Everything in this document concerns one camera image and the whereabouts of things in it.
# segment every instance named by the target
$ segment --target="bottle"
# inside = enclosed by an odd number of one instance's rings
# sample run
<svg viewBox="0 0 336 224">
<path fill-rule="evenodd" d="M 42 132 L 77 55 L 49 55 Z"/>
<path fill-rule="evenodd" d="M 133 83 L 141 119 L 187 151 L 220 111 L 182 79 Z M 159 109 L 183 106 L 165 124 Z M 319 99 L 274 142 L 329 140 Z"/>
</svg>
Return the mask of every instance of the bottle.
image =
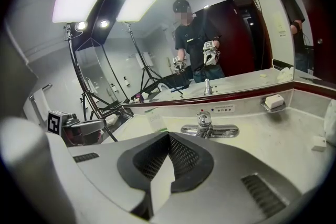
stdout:
<svg viewBox="0 0 336 224">
<path fill-rule="evenodd" d="M 113 83 L 111 83 L 111 86 L 112 86 L 112 91 L 113 91 L 113 92 L 117 92 L 117 91 L 118 91 L 117 87 L 114 86 Z"/>
<path fill-rule="evenodd" d="M 126 86 L 128 86 L 130 84 L 126 77 L 124 77 L 124 82 L 125 82 Z"/>
</svg>

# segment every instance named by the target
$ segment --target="jeans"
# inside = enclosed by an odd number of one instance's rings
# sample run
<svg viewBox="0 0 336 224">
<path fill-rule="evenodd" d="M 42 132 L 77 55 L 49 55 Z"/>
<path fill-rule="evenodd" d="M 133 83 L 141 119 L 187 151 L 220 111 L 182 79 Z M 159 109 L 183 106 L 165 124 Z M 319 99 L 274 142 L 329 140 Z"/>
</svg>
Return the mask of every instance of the jeans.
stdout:
<svg viewBox="0 0 336 224">
<path fill-rule="evenodd" d="M 200 71 L 194 72 L 194 80 L 196 83 L 203 82 L 205 79 L 213 80 L 224 77 L 224 73 L 219 65 L 206 66 Z"/>
<path fill-rule="evenodd" d="M 305 54 L 295 54 L 295 69 L 308 73 L 308 58 Z"/>
</svg>

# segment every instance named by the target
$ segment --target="black cap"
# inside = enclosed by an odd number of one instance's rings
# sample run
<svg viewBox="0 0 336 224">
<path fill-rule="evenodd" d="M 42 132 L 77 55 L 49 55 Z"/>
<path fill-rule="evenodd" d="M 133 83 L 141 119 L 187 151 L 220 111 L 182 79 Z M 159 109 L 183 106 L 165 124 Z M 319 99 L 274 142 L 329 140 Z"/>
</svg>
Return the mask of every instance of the black cap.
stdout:
<svg viewBox="0 0 336 224">
<path fill-rule="evenodd" d="M 176 12 L 187 12 L 189 7 L 189 2 L 187 0 L 176 0 L 173 4 L 173 11 Z"/>
</svg>

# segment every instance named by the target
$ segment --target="tripod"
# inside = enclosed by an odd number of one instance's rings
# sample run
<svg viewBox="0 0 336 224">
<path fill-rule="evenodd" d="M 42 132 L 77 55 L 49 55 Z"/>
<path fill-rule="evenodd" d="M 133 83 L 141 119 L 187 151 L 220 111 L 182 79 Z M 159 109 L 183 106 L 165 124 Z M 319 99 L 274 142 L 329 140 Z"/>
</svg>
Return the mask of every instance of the tripod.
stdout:
<svg viewBox="0 0 336 224">
<path fill-rule="evenodd" d="M 139 54 L 139 58 L 141 59 L 142 64 L 143 64 L 143 66 L 144 66 L 144 68 L 143 68 L 143 70 L 142 70 L 142 78 L 141 78 L 140 93 L 142 93 L 142 91 L 146 88 L 146 86 L 147 86 L 147 84 L 148 84 L 148 82 L 149 82 L 150 80 L 152 80 L 153 83 L 155 84 L 155 83 L 156 83 L 155 81 L 159 81 L 160 79 L 162 79 L 162 80 L 165 81 L 165 83 L 166 83 L 170 88 L 174 88 L 174 89 L 175 89 L 176 91 L 178 91 L 181 95 L 183 95 L 183 93 L 182 93 L 180 90 L 178 90 L 178 89 L 177 89 L 176 87 L 174 87 L 174 86 L 171 86 L 171 85 L 167 82 L 166 79 L 164 79 L 162 76 L 160 76 L 158 73 L 156 73 L 153 69 L 151 69 L 149 66 L 147 66 L 146 62 L 144 61 L 144 59 L 143 59 L 143 57 L 142 57 L 142 55 L 141 55 L 141 52 L 140 52 L 138 46 L 136 45 L 135 39 L 134 39 L 134 37 L 133 37 L 133 31 L 131 30 L 131 24 L 130 24 L 130 23 L 124 23 L 124 24 L 125 24 L 125 25 L 127 26 L 127 28 L 128 28 L 128 31 L 127 31 L 127 32 L 130 34 L 130 36 L 131 36 L 131 38 L 132 38 L 132 41 L 133 41 L 133 43 L 134 43 L 134 46 L 135 46 L 135 48 L 136 48 L 136 50 L 137 50 L 137 52 L 138 52 L 138 54 Z M 147 79 L 147 82 L 145 83 L 145 85 L 143 86 L 143 78 L 144 78 L 145 72 L 146 72 L 147 75 L 148 75 L 148 79 Z M 155 74 L 156 76 L 158 76 L 159 79 L 156 78 L 156 77 L 153 77 L 152 74 L 151 74 L 151 72 L 152 72 L 153 74 Z"/>
</svg>

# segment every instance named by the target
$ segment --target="faucet handle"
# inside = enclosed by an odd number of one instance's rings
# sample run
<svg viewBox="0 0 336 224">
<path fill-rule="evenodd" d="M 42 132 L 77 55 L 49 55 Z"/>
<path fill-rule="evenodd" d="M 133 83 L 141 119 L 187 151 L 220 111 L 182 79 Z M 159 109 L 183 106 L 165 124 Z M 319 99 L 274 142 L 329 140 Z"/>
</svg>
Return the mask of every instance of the faucet handle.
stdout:
<svg viewBox="0 0 336 224">
<path fill-rule="evenodd" d="M 201 113 L 198 113 L 197 122 L 199 126 L 201 127 L 207 127 L 211 124 L 211 115 L 207 111 L 202 111 Z"/>
</svg>

